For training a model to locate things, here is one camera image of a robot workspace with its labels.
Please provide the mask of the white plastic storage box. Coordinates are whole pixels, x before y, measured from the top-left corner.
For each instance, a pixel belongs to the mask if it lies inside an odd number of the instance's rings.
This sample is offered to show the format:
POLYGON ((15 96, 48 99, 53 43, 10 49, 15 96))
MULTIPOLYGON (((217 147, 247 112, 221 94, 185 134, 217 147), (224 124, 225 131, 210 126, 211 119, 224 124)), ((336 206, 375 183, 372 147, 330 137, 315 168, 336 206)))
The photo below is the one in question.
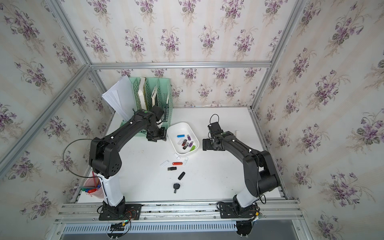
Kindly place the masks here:
POLYGON ((192 130, 191 126, 188 123, 181 122, 174 124, 170 126, 167 130, 167 136, 168 139, 171 141, 171 144, 175 150, 175 153, 178 154, 180 157, 187 157, 190 156, 198 151, 198 148, 200 146, 200 142, 192 130), (185 135, 184 138, 177 138, 177 135, 185 135), (187 135, 190 135, 191 141, 188 141, 187 135), (191 147, 187 147, 185 150, 183 150, 183 146, 178 145, 179 140, 181 139, 187 139, 187 142, 190 144, 190 142, 193 141, 193 145, 196 146, 196 148, 193 151, 190 151, 191 147))

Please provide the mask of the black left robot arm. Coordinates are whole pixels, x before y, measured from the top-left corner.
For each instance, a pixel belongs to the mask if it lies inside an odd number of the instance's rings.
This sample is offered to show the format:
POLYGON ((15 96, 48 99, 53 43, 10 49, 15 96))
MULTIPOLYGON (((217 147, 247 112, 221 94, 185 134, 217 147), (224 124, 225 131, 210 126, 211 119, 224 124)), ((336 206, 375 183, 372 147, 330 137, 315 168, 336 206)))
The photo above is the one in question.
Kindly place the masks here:
POLYGON ((111 134, 91 141, 89 164, 101 181, 107 206, 115 208, 125 203, 118 177, 122 167, 121 149, 141 131, 146 132, 149 142, 166 141, 166 129, 158 126, 163 115, 163 109, 158 106, 152 107, 150 111, 138 110, 111 134))

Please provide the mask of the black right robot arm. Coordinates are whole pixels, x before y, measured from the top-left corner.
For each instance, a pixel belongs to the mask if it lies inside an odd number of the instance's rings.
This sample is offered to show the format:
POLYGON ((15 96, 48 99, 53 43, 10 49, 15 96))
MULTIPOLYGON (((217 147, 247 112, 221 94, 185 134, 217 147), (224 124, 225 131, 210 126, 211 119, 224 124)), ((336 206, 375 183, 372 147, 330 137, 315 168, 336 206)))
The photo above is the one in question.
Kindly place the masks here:
POLYGON ((281 186, 273 158, 268 151, 258 151, 225 132, 218 122, 208 125, 209 138, 203 139, 203 151, 227 151, 242 164, 246 187, 234 197, 236 207, 246 208, 266 192, 281 186))

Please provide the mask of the beige notebook in organizer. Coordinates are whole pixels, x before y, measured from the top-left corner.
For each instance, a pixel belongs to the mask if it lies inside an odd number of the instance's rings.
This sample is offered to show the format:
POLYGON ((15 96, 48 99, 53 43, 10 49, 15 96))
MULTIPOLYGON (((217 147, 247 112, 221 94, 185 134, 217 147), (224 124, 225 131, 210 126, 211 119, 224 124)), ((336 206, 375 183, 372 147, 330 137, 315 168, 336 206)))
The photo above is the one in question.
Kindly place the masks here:
POLYGON ((157 88, 157 86, 155 86, 153 91, 152 91, 152 95, 151 95, 152 107, 157 105, 157 102, 158 102, 157 95, 158 95, 158 88, 157 88))

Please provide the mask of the green desk file organizer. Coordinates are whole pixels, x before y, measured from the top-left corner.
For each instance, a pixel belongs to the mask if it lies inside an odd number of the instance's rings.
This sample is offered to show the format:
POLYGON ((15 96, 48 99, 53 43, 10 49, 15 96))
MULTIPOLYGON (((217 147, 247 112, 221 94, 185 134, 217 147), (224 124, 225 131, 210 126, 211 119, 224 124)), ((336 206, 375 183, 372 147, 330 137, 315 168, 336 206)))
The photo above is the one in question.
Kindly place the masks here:
POLYGON ((133 85, 135 109, 145 107, 152 110, 153 106, 162 108, 164 114, 158 121, 158 126, 168 129, 171 125, 173 112, 173 97, 171 80, 168 78, 129 78, 133 85))

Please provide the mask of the white book in organizer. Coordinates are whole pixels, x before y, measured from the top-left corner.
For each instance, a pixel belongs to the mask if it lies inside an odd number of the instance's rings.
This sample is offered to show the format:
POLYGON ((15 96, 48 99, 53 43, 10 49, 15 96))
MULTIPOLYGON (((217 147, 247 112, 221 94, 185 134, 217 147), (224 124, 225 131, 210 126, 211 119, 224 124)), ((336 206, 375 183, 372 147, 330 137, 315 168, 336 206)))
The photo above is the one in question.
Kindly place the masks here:
POLYGON ((140 83, 139 83, 139 90, 138 90, 138 96, 140 99, 140 105, 143 110, 147 110, 147 103, 146 103, 146 94, 145 94, 145 82, 146 78, 141 77, 140 83))

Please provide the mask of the white paper stack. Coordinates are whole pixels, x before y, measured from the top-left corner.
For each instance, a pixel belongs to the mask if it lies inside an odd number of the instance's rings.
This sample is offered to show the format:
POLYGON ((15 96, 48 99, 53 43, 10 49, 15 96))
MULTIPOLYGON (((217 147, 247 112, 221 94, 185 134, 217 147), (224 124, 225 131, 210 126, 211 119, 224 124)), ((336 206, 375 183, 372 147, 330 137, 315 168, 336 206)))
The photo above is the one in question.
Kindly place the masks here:
POLYGON ((133 85, 127 76, 122 77, 102 97, 124 121, 128 121, 137 110, 133 85))

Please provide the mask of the black car key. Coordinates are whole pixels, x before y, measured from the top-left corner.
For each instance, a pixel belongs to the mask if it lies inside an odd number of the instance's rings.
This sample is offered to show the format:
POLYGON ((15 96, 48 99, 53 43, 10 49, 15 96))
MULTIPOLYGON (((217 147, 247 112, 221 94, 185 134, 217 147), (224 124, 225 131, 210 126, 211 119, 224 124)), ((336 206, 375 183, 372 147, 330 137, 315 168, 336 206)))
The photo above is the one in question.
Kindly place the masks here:
POLYGON ((173 185, 173 188, 174 188, 174 193, 176 194, 177 193, 177 190, 180 188, 180 184, 179 183, 176 183, 173 185))

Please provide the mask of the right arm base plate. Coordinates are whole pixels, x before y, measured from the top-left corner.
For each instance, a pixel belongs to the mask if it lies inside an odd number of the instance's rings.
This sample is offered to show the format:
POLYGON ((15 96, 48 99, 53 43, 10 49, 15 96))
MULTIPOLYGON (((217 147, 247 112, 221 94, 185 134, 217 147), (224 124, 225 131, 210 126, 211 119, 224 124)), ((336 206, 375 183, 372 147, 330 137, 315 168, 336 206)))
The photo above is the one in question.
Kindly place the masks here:
POLYGON ((238 203, 217 202, 216 208, 220 212, 221 219, 253 219, 260 213, 257 204, 251 204, 242 208, 238 203))

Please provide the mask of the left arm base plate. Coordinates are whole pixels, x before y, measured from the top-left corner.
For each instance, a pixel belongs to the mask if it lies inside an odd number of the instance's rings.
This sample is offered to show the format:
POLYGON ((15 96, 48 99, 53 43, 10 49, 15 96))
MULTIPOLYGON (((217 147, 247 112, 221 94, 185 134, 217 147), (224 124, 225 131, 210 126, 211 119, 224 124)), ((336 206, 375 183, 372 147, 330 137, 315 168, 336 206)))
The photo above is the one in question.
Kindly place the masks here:
POLYGON ((117 207, 111 207, 103 202, 103 205, 98 208, 99 221, 123 221, 123 220, 138 220, 142 210, 141 204, 125 204, 117 207))

